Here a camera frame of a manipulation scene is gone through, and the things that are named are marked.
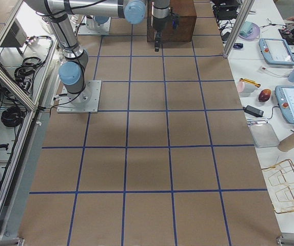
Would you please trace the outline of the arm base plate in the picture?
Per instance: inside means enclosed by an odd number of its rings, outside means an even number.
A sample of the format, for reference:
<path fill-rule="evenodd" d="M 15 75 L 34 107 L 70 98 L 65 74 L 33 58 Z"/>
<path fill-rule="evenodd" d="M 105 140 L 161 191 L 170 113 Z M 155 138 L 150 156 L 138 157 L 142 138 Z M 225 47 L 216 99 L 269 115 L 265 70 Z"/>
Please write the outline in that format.
<path fill-rule="evenodd" d="M 87 15 L 77 29 L 76 34 L 80 36 L 87 35 L 109 35 L 111 17 Z"/>
<path fill-rule="evenodd" d="M 84 91 L 73 101 L 75 95 L 68 94 L 60 98 L 57 113 L 97 113 L 99 108 L 102 81 L 88 80 Z"/>

